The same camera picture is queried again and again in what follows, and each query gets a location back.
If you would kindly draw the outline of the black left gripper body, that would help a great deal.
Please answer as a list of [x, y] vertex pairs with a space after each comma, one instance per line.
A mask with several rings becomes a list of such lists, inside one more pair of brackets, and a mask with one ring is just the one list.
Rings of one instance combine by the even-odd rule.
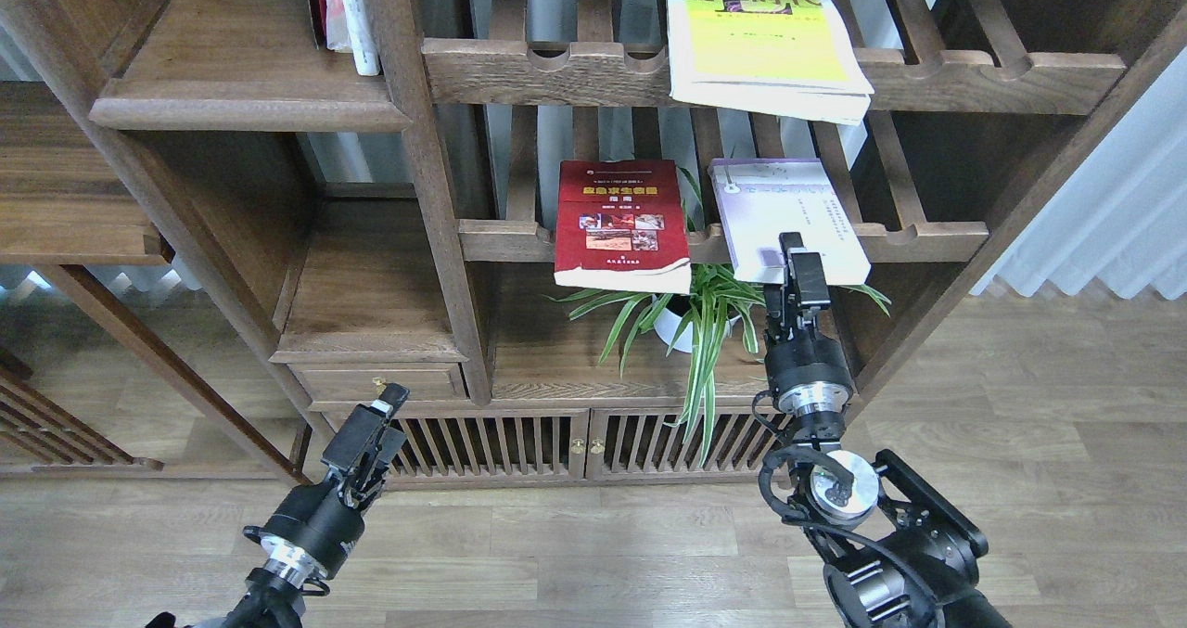
[[260, 544], [271, 558], [278, 557], [274, 551], [283, 544], [301, 548], [322, 579], [334, 579], [362, 534], [361, 510], [342, 502], [335, 481], [322, 481], [288, 491], [260, 527]]

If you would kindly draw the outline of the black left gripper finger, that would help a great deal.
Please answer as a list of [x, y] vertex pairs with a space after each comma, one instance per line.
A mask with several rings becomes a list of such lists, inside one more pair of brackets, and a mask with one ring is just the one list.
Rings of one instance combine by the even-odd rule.
[[391, 462], [404, 448], [406, 434], [399, 427], [386, 427], [382, 434], [377, 434], [370, 450], [364, 452], [362, 464], [362, 497], [373, 500], [381, 493], [387, 472], [391, 471]]
[[347, 481], [362, 480], [364, 452], [372, 449], [386, 427], [399, 427], [395, 413], [402, 408], [410, 391], [402, 383], [389, 383], [372, 404], [358, 404], [326, 446], [322, 462]]

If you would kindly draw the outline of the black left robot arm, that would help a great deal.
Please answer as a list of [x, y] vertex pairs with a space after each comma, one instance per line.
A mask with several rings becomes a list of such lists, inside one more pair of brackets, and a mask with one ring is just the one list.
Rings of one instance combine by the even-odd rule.
[[250, 570], [247, 591], [224, 616], [203, 627], [300, 627], [305, 596], [326, 596], [364, 533], [364, 510], [380, 496], [391, 462], [406, 434], [395, 416], [410, 391], [382, 383], [369, 404], [358, 404], [323, 453], [329, 471], [317, 486], [288, 491], [268, 521], [243, 535], [268, 553]]

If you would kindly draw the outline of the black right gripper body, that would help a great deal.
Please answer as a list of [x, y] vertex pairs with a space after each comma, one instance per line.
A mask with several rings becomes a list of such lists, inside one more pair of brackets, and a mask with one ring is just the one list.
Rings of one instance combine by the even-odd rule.
[[764, 364], [773, 399], [783, 399], [801, 383], [815, 382], [838, 383], [845, 392], [842, 399], [855, 394], [842, 344], [818, 332], [776, 340], [767, 331]]

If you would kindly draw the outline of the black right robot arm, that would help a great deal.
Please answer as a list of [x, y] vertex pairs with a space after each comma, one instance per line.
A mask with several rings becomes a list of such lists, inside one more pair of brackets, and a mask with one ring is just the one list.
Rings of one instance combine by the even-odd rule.
[[1004, 627], [976, 585], [988, 538], [899, 455], [845, 451], [855, 387], [838, 340], [823, 259], [801, 235], [779, 237], [783, 283], [764, 287], [766, 397], [785, 414], [760, 463], [760, 495], [801, 528], [848, 627]]

